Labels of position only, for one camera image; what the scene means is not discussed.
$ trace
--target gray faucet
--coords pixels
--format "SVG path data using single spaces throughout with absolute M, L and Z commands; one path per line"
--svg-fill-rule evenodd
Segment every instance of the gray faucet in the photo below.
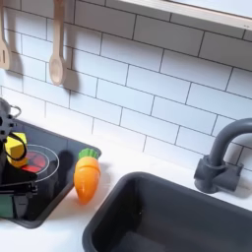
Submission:
M 247 133 L 252 133 L 252 118 L 232 122 L 219 132 L 210 154 L 200 159 L 194 175 L 195 186 L 200 191 L 207 194 L 220 189 L 235 191 L 243 165 L 228 167 L 223 158 L 230 142 Z

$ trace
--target wooden utensil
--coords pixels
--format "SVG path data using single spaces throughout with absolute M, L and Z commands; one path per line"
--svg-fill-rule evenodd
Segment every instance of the wooden utensil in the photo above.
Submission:
M 49 62 L 50 77 L 55 85 L 61 85 L 66 78 L 66 63 L 63 58 L 64 0 L 54 0 L 53 54 Z
M 11 50 L 4 37 L 3 0 L 0 0 L 0 68 L 9 70 L 11 67 Z

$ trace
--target toy kitchen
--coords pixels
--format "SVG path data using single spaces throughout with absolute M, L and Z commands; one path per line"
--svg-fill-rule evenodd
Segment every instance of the toy kitchen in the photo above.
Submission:
M 252 251 L 249 0 L 0 0 L 0 247 Z

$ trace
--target faucet handle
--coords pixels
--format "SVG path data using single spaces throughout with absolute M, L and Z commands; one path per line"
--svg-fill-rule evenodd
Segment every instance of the faucet handle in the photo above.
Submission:
M 237 167 L 228 167 L 225 172 L 213 179 L 213 183 L 222 189 L 234 192 L 238 186 L 243 166 L 241 163 Z

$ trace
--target yellow object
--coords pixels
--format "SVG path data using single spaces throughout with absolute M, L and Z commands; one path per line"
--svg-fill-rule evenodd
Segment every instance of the yellow object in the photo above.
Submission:
M 20 137 L 23 140 L 23 142 L 27 144 L 26 134 L 24 133 L 14 133 L 14 134 Z M 11 157 L 19 158 L 24 152 L 24 146 L 18 140 L 8 137 L 7 143 L 5 144 L 5 150 Z M 28 163 L 28 159 L 26 157 L 20 161 L 14 161 L 10 157 L 7 157 L 7 159 L 8 162 L 16 168 L 20 168 Z

